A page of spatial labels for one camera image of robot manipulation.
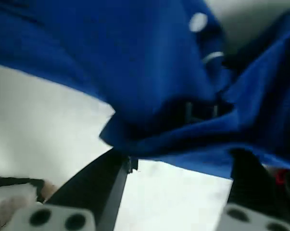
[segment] white background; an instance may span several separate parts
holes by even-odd
[[[290,0],[207,0],[240,47]],[[112,109],[69,88],[0,67],[0,175],[62,185],[109,149],[98,139]],[[231,182],[158,162],[129,175],[117,231],[212,231]]]

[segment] white surface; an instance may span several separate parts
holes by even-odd
[[[30,224],[32,215],[43,209],[50,211],[50,218],[43,225],[33,226]],[[37,205],[27,208],[22,208],[16,212],[11,222],[3,229],[4,231],[68,231],[65,227],[66,221],[73,215],[82,215],[85,218],[85,223],[78,231],[96,231],[95,220],[87,210],[67,208],[54,205]]]
[[[17,184],[0,187],[0,202],[9,200],[13,197],[32,197],[33,202],[37,198],[37,188],[32,186],[30,183],[27,184]]]
[[[231,212],[240,212],[245,215],[248,221],[244,222],[239,219],[230,216]],[[250,210],[245,207],[241,207],[236,204],[227,204],[224,207],[222,216],[220,218],[218,228],[216,231],[269,231],[277,230],[277,228],[270,228],[278,225],[280,229],[290,231],[290,225],[282,220],[275,217],[266,216],[263,213],[258,213],[256,211]]]
[[[204,13],[195,13],[189,21],[189,30],[192,32],[202,31],[208,23],[208,16]]]
[[[207,0],[230,50],[254,38],[290,0]],[[80,92],[0,67],[0,175],[61,185],[109,149],[98,134],[112,110]],[[140,162],[129,176],[116,230],[211,231],[230,181]]]

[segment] blue fabric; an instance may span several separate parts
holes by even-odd
[[[192,33],[195,13],[208,23]],[[225,178],[237,147],[290,168],[290,12],[204,64],[223,41],[201,0],[0,0],[0,64],[109,103],[114,148]]]

